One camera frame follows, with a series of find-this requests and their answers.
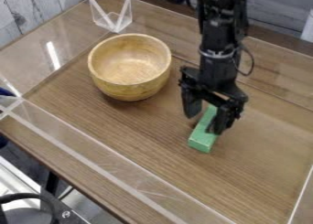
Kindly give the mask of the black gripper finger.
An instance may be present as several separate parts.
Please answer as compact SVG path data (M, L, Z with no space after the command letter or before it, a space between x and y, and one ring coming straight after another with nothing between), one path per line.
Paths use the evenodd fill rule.
M180 96L184 115L191 119L202 111L200 95L191 89L183 89Z
M243 111L242 105L235 101L227 101L222 106L208 106L212 111L212 116L208 118L206 132L220 135L228 129L235 120L240 117Z

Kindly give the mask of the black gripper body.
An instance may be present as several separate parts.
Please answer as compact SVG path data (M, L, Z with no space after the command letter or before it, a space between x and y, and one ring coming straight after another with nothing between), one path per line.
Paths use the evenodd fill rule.
M247 94L236 87L236 60L200 58L199 68L181 66L177 85L180 94L183 89L191 89L200 95L202 101L215 107L227 101L238 102L242 107L248 101Z

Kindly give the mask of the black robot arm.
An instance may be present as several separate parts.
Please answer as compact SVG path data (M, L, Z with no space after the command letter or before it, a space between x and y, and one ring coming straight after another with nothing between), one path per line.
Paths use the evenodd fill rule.
M189 0L165 0L175 5L188 5ZM219 135L240 117L247 94L235 84L239 73L242 40L247 35L247 0L195 0L199 33L199 67L181 67L180 95L183 111L193 117L206 101L216 108L206 130Z

